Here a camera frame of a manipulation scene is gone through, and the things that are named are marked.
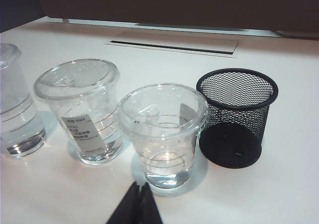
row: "dark wall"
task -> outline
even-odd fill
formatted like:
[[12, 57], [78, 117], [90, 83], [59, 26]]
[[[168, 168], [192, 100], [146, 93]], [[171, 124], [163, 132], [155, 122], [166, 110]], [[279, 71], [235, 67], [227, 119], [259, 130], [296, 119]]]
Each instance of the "dark wall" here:
[[319, 32], [318, 0], [40, 0], [49, 17]]
[[44, 16], [39, 0], [0, 0], [0, 32]]

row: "metal mesh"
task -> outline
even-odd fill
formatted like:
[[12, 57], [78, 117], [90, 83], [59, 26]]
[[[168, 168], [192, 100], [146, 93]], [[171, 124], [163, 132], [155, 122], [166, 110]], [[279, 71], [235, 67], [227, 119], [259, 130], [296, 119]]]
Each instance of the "metal mesh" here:
[[275, 82], [255, 71], [224, 69], [203, 76], [197, 90], [206, 97], [210, 111], [200, 140], [204, 155], [230, 168], [257, 161], [269, 105], [278, 93]]

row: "water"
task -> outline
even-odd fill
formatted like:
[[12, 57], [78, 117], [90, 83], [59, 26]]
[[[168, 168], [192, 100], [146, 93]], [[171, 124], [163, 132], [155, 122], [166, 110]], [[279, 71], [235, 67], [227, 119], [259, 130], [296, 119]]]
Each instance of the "water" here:
[[193, 153], [187, 150], [165, 151], [148, 159], [140, 155], [146, 180], [162, 189], [177, 188], [190, 176]]
[[30, 95], [1, 113], [1, 147], [13, 157], [36, 151], [44, 143], [45, 129]]
[[113, 113], [107, 114], [105, 118], [94, 122], [94, 126], [105, 144], [105, 151], [90, 156], [79, 152], [79, 157], [84, 163], [97, 165], [115, 158], [122, 147], [123, 139], [116, 129]]

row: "black object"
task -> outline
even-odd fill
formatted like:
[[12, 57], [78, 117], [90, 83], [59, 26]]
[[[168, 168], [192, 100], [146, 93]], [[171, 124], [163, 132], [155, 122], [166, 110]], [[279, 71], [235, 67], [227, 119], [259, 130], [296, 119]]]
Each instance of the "black object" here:
[[199, 147], [213, 163], [244, 168], [261, 154], [269, 105], [276, 83], [253, 70], [228, 68], [207, 73], [196, 85], [208, 102], [210, 119]]
[[162, 224], [152, 191], [148, 183], [134, 182], [106, 224]]
[[39, 0], [0, 0], [0, 10], [0, 32], [45, 16]]

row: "clear lid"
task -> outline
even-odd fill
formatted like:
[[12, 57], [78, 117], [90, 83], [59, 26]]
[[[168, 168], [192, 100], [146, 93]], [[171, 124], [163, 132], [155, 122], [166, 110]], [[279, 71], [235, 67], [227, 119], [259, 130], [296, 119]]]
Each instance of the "clear lid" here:
[[130, 136], [176, 138], [201, 132], [209, 109], [205, 97], [191, 87], [162, 83], [125, 96], [115, 115], [118, 127]]
[[106, 89], [119, 77], [117, 67], [105, 60], [81, 59], [63, 63], [42, 74], [34, 84], [44, 99], [76, 98]]
[[12, 44], [0, 44], [0, 67], [6, 68], [10, 62], [16, 60], [21, 55], [21, 51], [17, 46]]

